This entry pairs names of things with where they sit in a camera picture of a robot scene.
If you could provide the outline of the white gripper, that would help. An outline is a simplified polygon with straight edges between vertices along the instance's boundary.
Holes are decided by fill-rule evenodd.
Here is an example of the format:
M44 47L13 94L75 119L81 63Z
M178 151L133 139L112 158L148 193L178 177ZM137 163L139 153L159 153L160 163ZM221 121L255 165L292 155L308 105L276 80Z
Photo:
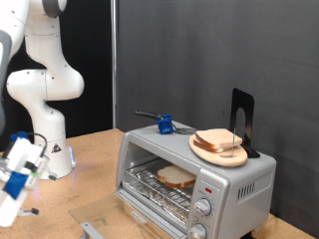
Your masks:
M56 173L49 173L48 179L56 180ZM22 189L20 194L16 199L10 196L7 192L1 190L0 191L0 226L1 227L10 227L17 216L28 216L34 215L37 216L39 214L39 210L36 208L32 208L30 210L24 210L22 205L28 195L29 191L26 189Z

